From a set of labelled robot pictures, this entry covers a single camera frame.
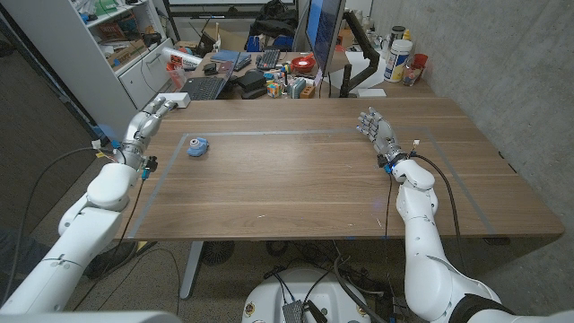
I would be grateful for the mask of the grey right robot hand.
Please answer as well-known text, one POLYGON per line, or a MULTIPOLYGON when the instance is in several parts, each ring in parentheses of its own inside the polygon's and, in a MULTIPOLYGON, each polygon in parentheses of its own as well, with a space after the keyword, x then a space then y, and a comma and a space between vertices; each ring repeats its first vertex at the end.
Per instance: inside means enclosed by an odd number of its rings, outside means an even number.
POLYGON ((368 112, 360 113, 358 120, 357 129, 373 143, 380 167, 392 168, 406 159, 407 154, 399 145, 396 133, 379 112, 369 107, 368 112))

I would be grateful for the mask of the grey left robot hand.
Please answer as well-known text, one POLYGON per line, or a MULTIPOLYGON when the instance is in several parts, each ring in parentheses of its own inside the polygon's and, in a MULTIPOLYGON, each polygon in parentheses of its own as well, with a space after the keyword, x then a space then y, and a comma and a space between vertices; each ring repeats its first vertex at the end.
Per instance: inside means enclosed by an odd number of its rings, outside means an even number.
POLYGON ((147 104, 130 121, 119 148, 123 163, 139 170, 144 162, 144 152, 151 138, 157 134, 161 120, 178 104, 159 97, 147 104))

